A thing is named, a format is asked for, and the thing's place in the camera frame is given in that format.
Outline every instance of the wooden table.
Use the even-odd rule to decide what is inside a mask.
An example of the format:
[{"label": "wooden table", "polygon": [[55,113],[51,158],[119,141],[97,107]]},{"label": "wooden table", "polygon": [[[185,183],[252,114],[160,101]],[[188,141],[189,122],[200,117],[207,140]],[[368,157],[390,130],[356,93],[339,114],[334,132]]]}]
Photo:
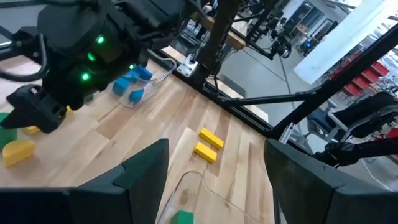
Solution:
[{"label": "wooden table", "polygon": [[[174,49],[165,51],[183,60]],[[17,73],[35,67],[21,58],[13,60],[0,63],[0,68]],[[164,72],[154,62],[149,62],[148,69],[155,75]],[[0,85],[0,89],[16,87],[5,81]],[[220,88],[239,97],[222,83]],[[7,103],[0,102],[0,111],[11,109]],[[267,120],[267,115],[255,106],[249,109]],[[198,137],[202,127],[225,141],[213,164],[192,153],[195,144],[203,142]],[[169,173],[160,211],[181,176],[195,170],[203,174],[214,192],[261,223],[274,223],[272,187],[262,156],[264,137],[173,75],[154,97],[137,108],[120,105],[104,91],[51,134],[26,136],[19,131],[19,137],[36,143],[35,155],[8,169],[0,161],[0,187],[77,186],[156,140],[168,138]]]},{"label": "wooden table", "polygon": [[[196,22],[200,22],[200,24],[202,24],[208,30],[213,29],[214,19],[210,16],[207,16],[206,19],[202,19],[199,13],[196,12],[192,14],[191,19]],[[246,21],[234,22],[232,23],[232,28],[240,32],[243,36],[248,34],[248,22]],[[226,43],[232,45],[236,50],[241,50],[246,46],[246,41],[234,34],[232,31],[228,32]]]}]

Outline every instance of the wooden tabletop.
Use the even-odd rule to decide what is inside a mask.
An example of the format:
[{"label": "wooden tabletop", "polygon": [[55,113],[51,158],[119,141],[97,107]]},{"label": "wooden tabletop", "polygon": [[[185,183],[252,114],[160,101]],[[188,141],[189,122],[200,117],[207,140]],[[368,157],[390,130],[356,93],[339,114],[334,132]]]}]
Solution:
[{"label": "wooden tabletop", "polygon": [[[200,24],[208,30],[213,29],[214,19],[210,16],[207,16],[206,19],[202,19],[199,13],[196,12],[192,14],[191,19],[200,22]],[[248,33],[248,23],[246,21],[234,22],[232,23],[232,28],[240,32],[243,36],[246,36]],[[227,44],[232,45],[236,50],[241,50],[246,46],[246,41],[234,34],[232,31],[228,32],[228,36],[225,41]]]},{"label": "wooden tabletop", "polygon": [[[165,50],[177,60],[183,58],[174,49]],[[37,69],[23,58],[13,60],[0,63],[0,68],[14,73]],[[154,62],[147,68],[155,75],[164,72]],[[2,81],[0,89],[18,85]],[[238,96],[225,85],[220,88]],[[249,109],[267,119],[261,110]],[[0,102],[0,111],[10,110],[11,106]],[[198,137],[202,127],[225,141],[213,164],[192,153],[198,141],[205,143]],[[261,223],[274,222],[272,187],[262,156],[264,137],[173,75],[154,97],[136,108],[120,105],[104,91],[51,134],[26,136],[19,131],[19,138],[35,142],[35,155],[8,169],[0,161],[0,187],[77,186],[156,140],[168,138],[169,172],[160,211],[182,175],[194,170],[204,176],[210,189]]]}]

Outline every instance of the gray floor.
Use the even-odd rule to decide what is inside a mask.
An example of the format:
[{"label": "gray floor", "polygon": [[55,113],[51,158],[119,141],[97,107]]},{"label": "gray floor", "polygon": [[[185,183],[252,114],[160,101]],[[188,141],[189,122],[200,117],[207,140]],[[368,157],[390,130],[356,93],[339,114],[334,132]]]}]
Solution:
[{"label": "gray floor", "polygon": [[[270,47],[271,42],[263,37],[257,42],[260,47]],[[223,64],[220,73],[246,90],[246,97],[272,96],[308,91],[317,85],[302,81],[293,71],[302,56],[294,49],[287,59],[275,57],[273,61],[246,47],[232,54]],[[332,100],[338,104],[338,110],[346,107],[339,96]],[[301,102],[259,105],[269,115],[269,123],[276,125]],[[296,130],[307,133],[307,121],[303,120]],[[313,152],[322,152],[326,142],[310,135],[308,144]],[[340,170],[387,190],[398,190],[398,166],[386,157],[359,161],[355,165],[342,167]]]}]

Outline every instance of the green led light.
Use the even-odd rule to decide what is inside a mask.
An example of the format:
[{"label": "green led light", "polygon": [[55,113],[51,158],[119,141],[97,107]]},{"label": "green led light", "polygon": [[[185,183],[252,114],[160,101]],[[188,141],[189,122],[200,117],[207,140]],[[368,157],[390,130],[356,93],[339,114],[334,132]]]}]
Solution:
[{"label": "green led light", "polygon": [[101,35],[101,36],[97,37],[96,41],[97,41],[98,44],[102,44],[103,42],[105,42],[105,37],[103,37]]},{"label": "green led light", "polygon": [[82,75],[81,75],[81,79],[83,80],[83,81],[87,81],[87,80],[89,80],[91,77],[90,77],[90,74],[89,73],[83,73]]},{"label": "green led light", "polygon": [[95,61],[95,57],[94,57],[94,55],[92,54],[92,53],[88,53],[87,54],[87,57],[88,57],[88,60],[90,60],[90,61],[92,61],[92,62],[94,62]]}]

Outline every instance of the yellow block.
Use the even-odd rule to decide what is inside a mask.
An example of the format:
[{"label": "yellow block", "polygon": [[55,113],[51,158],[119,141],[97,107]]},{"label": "yellow block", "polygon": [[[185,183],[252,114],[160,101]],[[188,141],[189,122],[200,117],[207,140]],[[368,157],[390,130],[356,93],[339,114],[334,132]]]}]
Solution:
[{"label": "yellow block", "polygon": [[217,153],[200,142],[198,142],[193,151],[210,163],[216,161]]},{"label": "yellow block", "polygon": [[69,106],[67,106],[67,114],[66,114],[66,118],[68,118],[70,115],[72,115],[73,114],[73,110],[72,109],[70,109],[70,107]]},{"label": "yellow block", "polygon": [[35,144],[30,140],[15,140],[4,146],[2,161],[6,167],[12,166],[33,155]]},{"label": "yellow block", "polygon": [[26,134],[36,134],[40,129],[36,126],[30,126],[22,129]]},{"label": "yellow block", "polygon": [[221,149],[224,146],[224,141],[215,136],[206,128],[202,128],[199,136],[210,143],[212,146],[216,147],[217,149]]}]

